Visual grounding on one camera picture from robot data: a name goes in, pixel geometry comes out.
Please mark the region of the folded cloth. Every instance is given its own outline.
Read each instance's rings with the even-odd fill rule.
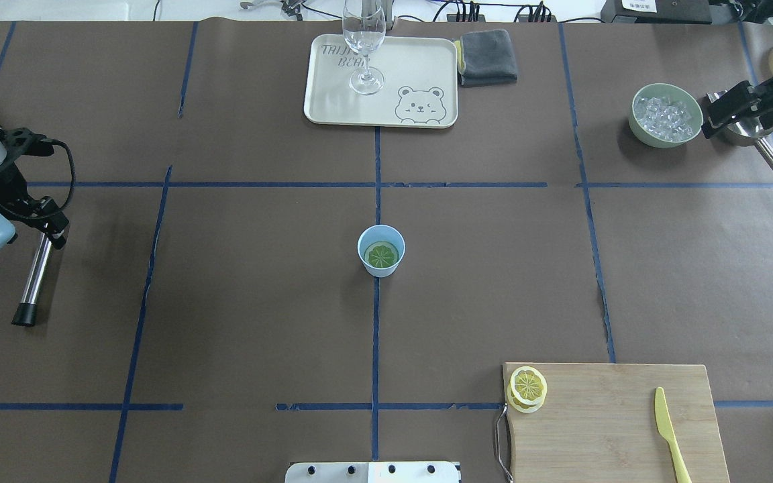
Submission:
[[[455,42],[459,79],[465,87],[501,85],[518,80],[518,61],[505,30],[470,32]]]

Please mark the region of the black rubber tip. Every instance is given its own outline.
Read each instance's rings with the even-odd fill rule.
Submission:
[[[38,314],[38,306],[34,303],[21,303],[13,314],[12,324],[22,327],[34,327],[34,318]]]

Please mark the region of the plastic knife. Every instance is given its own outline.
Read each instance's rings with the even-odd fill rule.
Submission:
[[[670,411],[666,408],[664,388],[656,389],[656,424],[658,425],[658,432],[670,446],[672,465],[676,468],[676,480],[678,483],[690,483],[688,468],[684,467],[682,452],[678,449],[676,434],[672,431],[672,421],[670,420]]]

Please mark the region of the table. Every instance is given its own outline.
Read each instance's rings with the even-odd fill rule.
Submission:
[[[413,131],[304,118],[337,22],[0,23],[0,123],[66,141],[80,180],[45,324],[8,324],[34,233],[0,253],[0,481],[498,481],[507,360],[705,364],[731,480],[773,480],[773,174],[625,122],[646,83],[764,77],[773,28],[497,27],[517,85]],[[62,156],[19,165],[64,196]],[[407,242],[380,282],[354,254],[378,221]]]

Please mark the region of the bear drawing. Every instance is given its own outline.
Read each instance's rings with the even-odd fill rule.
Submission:
[[[408,86],[399,89],[399,104],[395,115],[402,123],[440,123],[446,116],[443,105],[443,89],[433,87],[428,91],[414,91]]]

